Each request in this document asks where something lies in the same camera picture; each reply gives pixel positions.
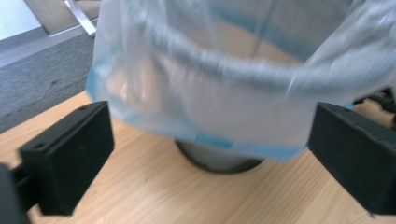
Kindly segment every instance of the dark bin base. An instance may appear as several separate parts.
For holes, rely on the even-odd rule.
[[[198,167],[213,173],[241,173],[262,163],[260,160],[247,159],[215,147],[178,141],[176,143],[187,159]]]

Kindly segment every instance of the trash can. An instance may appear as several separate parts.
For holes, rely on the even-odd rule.
[[[393,0],[104,0],[87,91],[137,128],[289,161],[317,102],[394,86],[395,24]]]

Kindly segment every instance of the plastic bag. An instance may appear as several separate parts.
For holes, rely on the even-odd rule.
[[[104,0],[87,90],[135,127],[288,161],[317,102],[395,84],[395,23],[394,0]]]

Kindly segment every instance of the chair leg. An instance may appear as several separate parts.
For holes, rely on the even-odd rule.
[[[82,28],[87,32],[89,36],[94,37],[96,33],[96,28],[90,21],[90,19],[85,15],[85,13],[78,7],[75,0],[64,0],[73,16],[81,24]]]

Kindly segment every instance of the wooden tabletop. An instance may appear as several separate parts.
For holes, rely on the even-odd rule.
[[[75,108],[81,93],[0,135],[0,161],[20,163],[18,147]],[[369,214],[310,151],[282,164],[265,161],[237,175],[215,175],[189,163],[172,139],[113,120],[116,147],[71,217],[33,223],[396,223]]]

